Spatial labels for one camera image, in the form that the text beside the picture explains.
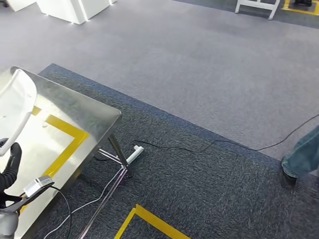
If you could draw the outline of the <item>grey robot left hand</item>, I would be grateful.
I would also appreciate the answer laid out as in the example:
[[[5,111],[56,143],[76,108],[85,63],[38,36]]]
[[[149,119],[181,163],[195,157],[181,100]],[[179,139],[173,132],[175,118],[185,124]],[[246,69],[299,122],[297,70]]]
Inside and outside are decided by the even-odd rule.
[[[17,178],[20,163],[22,156],[22,149],[17,142],[12,144],[10,148],[10,157],[5,169],[0,173],[0,192],[12,186]]]

